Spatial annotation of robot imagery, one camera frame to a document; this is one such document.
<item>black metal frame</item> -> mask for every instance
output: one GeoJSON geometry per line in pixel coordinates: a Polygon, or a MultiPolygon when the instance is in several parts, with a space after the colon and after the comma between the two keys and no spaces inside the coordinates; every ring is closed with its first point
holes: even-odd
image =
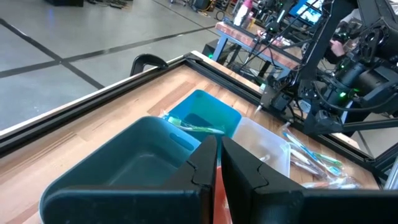
{"type": "MultiPolygon", "coordinates": [[[[109,88],[99,90],[97,94],[89,98],[85,98],[74,105],[70,105],[69,107],[62,109],[57,113],[50,114],[47,117],[38,119],[37,121],[31,122],[23,127],[20,127],[19,129],[2,135],[0,137],[0,156],[3,157],[21,148],[22,146],[41,138],[42,136],[62,127],[63,125],[66,125],[69,122],[72,122],[84,114],[87,114],[90,111],[93,111],[96,108],[99,108],[100,106],[103,106],[104,104],[123,96],[124,94],[140,87],[141,85],[161,77],[162,75],[181,65],[186,65],[192,68],[203,76],[209,78],[210,80],[216,82],[217,84],[237,94],[254,105],[260,104],[261,94],[259,92],[249,88],[245,84],[237,81],[235,78],[204,62],[197,56],[193,54],[187,54],[184,55],[184,57],[180,57],[172,62],[169,62],[168,67],[155,68],[148,72],[135,75],[130,80],[109,88]]],[[[266,110],[266,112],[270,113],[281,121],[286,121],[285,118],[276,111],[266,110]]],[[[303,121],[300,120],[298,116],[296,118],[297,121],[292,124],[292,127],[302,131],[303,121]]],[[[381,169],[378,169],[373,165],[375,164],[375,161],[372,158],[370,158],[367,154],[356,150],[347,143],[339,141],[338,138],[332,135],[309,136],[326,147],[329,147],[338,154],[345,156],[347,159],[353,161],[361,167],[371,171],[375,177],[387,179],[387,175],[384,174],[381,169]]]]}

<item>wooden tabletop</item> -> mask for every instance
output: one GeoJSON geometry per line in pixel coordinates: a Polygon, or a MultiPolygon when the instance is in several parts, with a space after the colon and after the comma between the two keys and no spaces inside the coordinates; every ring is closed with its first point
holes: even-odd
{"type": "MultiPolygon", "coordinates": [[[[194,54],[251,88],[258,89],[255,84],[200,53],[194,54]]],[[[0,159],[0,223],[40,223],[39,199],[51,182],[137,119],[160,116],[163,110],[170,111],[195,90],[205,90],[273,132],[282,125],[262,111],[254,114],[255,105],[182,65],[0,159]]],[[[314,151],[343,161],[344,171],[364,188],[377,189],[370,172],[299,131],[292,129],[292,132],[314,151]]],[[[312,175],[295,166],[291,166],[290,178],[298,183],[314,181],[312,175]]]]}
{"type": "MultiPolygon", "coordinates": [[[[249,47],[254,47],[254,45],[255,45],[252,37],[225,24],[225,22],[218,22],[216,24],[216,29],[227,34],[228,36],[235,38],[236,40],[242,42],[243,44],[245,44],[249,47]]],[[[257,34],[257,30],[264,31],[264,29],[262,27],[259,27],[255,24],[253,24],[251,27],[247,28],[247,31],[251,32],[252,34],[257,34]]],[[[259,47],[258,51],[262,51],[264,48],[265,48],[265,45],[261,45],[259,47]]],[[[288,68],[295,68],[297,65],[299,65],[298,62],[292,60],[291,58],[286,57],[285,55],[283,55],[281,53],[276,52],[275,50],[271,50],[270,48],[263,51],[262,54],[264,54],[267,57],[271,57],[271,51],[272,51],[272,58],[274,59],[274,61],[277,61],[277,62],[281,63],[282,65],[285,65],[288,68]]],[[[292,47],[292,48],[286,49],[285,51],[296,56],[297,58],[302,58],[300,47],[292,47]]]]}

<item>teal plastic bin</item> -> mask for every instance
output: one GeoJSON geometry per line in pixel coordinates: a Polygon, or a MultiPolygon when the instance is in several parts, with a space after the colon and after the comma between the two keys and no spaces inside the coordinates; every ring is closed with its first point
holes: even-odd
{"type": "Polygon", "coordinates": [[[40,206],[48,195],[75,185],[161,185],[199,145],[169,122],[143,117],[50,184],[40,206]]]}
{"type": "MultiPolygon", "coordinates": [[[[232,107],[221,102],[205,91],[196,90],[175,108],[169,115],[179,118],[194,126],[215,128],[224,131],[225,136],[232,138],[242,116],[232,107]]],[[[211,133],[187,131],[199,141],[203,141],[211,133]]],[[[215,135],[220,142],[220,134],[215,135]]]]}

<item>gray floor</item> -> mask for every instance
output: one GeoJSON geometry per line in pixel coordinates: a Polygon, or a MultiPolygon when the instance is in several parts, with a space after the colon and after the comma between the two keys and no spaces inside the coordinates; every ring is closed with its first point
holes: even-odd
{"type": "Polygon", "coordinates": [[[88,3],[84,7],[54,7],[44,0],[1,0],[0,19],[39,46],[0,25],[0,130],[98,89],[76,72],[56,65],[64,63],[65,58],[139,43],[113,54],[71,62],[107,86],[127,78],[139,54],[151,53],[170,60],[192,50],[202,51],[207,42],[218,38],[214,30],[209,30],[217,23],[215,13],[206,17],[189,7],[171,5],[168,0],[134,0],[130,9],[123,10],[88,3]],[[170,35],[175,37],[159,40],[170,35]],[[58,63],[9,74],[51,61],[58,63]]]}

